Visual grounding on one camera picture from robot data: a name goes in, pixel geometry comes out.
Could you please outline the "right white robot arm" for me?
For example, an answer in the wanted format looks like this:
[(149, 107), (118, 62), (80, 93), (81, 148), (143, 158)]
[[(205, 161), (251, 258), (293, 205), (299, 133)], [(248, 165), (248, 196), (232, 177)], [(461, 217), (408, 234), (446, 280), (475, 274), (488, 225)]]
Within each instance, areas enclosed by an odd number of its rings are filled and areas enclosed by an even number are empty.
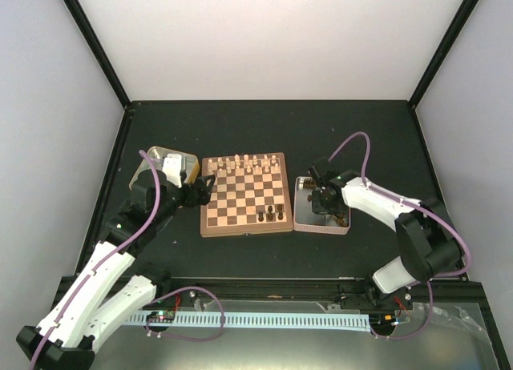
[(440, 201), (401, 197), (355, 171), (341, 173), (326, 158), (316, 161), (308, 173), (315, 183), (313, 213), (343, 215), (355, 209), (395, 232), (398, 257), (366, 281), (364, 297), (369, 306), (384, 308), (400, 288), (448, 275), (466, 254)]

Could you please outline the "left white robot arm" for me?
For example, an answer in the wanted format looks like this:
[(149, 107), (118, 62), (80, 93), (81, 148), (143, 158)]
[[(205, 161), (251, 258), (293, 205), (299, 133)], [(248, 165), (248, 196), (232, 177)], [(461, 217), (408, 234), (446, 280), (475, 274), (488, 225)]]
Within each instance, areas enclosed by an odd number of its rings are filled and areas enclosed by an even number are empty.
[(162, 171), (141, 171), (131, 195), (106, 225), (104, 237), (66, 294), (35, 326), (17, 335), (32, 369), (89, 369), (103, 343), (137, 310), (181, 293), (170, 274), (148, 263), (109, 294), (142, 250), (182, 207), (210, 202), (213, 175), (174, 184)]

